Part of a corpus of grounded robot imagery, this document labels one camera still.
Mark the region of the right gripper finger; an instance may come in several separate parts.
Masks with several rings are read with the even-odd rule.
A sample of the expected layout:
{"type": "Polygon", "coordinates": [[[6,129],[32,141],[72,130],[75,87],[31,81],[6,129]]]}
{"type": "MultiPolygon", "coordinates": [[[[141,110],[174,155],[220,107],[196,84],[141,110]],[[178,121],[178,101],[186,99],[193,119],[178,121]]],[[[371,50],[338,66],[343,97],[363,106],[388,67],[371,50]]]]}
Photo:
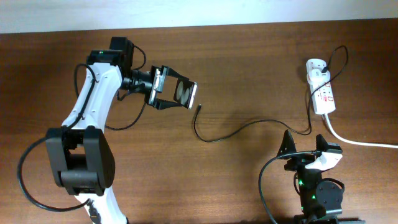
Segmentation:
{"type": "Polygon", "coordinates": [[[282,143],[277,153],[278,159],[290,159],[293,156],[293,153],[296,153],[295,142],[292,137],[291,132],[287,129],[284,132],[284,136],[282,139],[282,143]]]}
{"type": "Polygon", "coordinates": [[[329,150],[327,141],[321,134],[318,134],[316,136],[316,151],[317,152],[326,152],[327,150],[329,150]]]}

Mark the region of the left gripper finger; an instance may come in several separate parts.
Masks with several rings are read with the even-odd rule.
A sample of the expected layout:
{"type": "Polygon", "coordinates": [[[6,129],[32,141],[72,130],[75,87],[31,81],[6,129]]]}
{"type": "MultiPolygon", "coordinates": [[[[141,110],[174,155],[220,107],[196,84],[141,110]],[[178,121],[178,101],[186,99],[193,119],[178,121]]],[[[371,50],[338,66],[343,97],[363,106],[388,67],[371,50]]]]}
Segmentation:
{"type": "Polygon", "coordinates": [[[165,110],[168,108],[173,108],[173,107],[181,107],[182,105],[177,102],[173,101],[167,101],[167,100],[162,100],[162,99],[156,99],[154,101],[154,108],[157,110],[165,110]]]}
{"type": "Polygon", "coordinates": [[[170,67],[168,67],[168,66],[163,65],[163,66],[161,67],[161,78],[162,78],[162,81],[163,81],[163,82],[165,81],[165,79],[166,79],[167,76],[169,76],[169,77],[174,77],[174,78],[176,78],[176,79],[178,79],[178,80],[189,80],[189,78],[187,78],[187,77],[185,77],[185,76],[179,74],[179,73],[176,72],[174,69],[172,69],[172,68],[170,68],[170,67]]]}

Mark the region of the black Galaxy flip phone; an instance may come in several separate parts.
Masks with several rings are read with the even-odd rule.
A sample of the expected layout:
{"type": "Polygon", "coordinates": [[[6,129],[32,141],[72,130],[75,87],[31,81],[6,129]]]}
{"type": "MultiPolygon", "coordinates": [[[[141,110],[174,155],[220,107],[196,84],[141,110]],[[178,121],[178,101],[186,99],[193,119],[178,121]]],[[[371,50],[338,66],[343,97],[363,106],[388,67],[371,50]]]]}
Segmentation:
{"type": "Polygon", "coordinates": [[[177,80],[174,100],[183,107],[191,109],[197,92],[197,83],[190,80],[177,80]]]}

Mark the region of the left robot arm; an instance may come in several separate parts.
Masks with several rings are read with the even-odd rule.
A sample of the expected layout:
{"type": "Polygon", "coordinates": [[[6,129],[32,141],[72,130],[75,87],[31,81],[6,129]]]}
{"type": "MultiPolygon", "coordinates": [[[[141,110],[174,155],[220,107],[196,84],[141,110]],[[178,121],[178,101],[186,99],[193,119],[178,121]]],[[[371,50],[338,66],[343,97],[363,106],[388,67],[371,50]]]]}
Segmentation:
{"type": "Polygon", "coordinates": [[[46,147],[55,183],[75,196],[93,223],[128,223],[112,184],[116,164],[104,130],[119,90],[140,93],[157,110],[193,106],[197,83],[167,66],[132,69],[134,44],[112,37],[108,50],[94,50],[83,66],[86,78],[60,128],[47,131],[46,147]]]}

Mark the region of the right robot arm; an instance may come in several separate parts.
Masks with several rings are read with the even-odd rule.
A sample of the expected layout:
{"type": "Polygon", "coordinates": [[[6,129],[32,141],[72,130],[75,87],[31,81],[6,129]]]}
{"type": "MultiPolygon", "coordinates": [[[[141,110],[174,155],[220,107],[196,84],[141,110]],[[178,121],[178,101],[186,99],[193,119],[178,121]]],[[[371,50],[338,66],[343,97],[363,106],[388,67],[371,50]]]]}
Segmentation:
{"type": "Polygon", "coordinates": [[[294,186],[302,210],[301,215],[294,216],[295,223],[338,223],[345,185],[323,178],[322,173],[334,168],[342,157],[340,145],[327,142],[321,134],[316,136],[314,151],[298,152],[290,131],[284,132],[277,158],[286,160],[284,169],[295,173],[294,186]]]}

